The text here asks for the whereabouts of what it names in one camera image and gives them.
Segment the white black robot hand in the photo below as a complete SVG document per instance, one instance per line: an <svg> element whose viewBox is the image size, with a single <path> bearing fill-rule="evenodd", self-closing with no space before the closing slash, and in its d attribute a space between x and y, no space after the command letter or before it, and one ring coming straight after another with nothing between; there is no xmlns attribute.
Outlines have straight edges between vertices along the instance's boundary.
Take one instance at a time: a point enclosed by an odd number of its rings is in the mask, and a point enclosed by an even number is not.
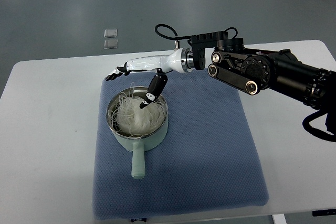
<svg viewBox="0 0 336 224"><path fill-rule="evenodd" d="M177 71L188 73L194 69L193 56L190 49L180 48L170 55L157 55L135 58L117 66L105 80L114 80L122 75L129 75L133 72L154 72L144 100L140 104L143 109L156 101L167 84L167 73Z"/></svg>

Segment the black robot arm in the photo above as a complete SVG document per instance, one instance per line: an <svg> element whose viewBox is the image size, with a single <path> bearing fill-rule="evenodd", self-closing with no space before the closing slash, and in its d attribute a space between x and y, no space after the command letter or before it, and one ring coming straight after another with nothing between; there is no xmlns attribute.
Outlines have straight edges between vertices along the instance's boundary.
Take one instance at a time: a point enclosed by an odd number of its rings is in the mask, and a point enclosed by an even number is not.
<svg viewBox="0 0 336 224"><path fill-rule="evenodd" d="M303 122L311 135L335 142L335 72L299 61L290 49L257 50L228 31L193 35L188 40L193 58L188 66L244 93L272 89L315 109Z"/></svg>

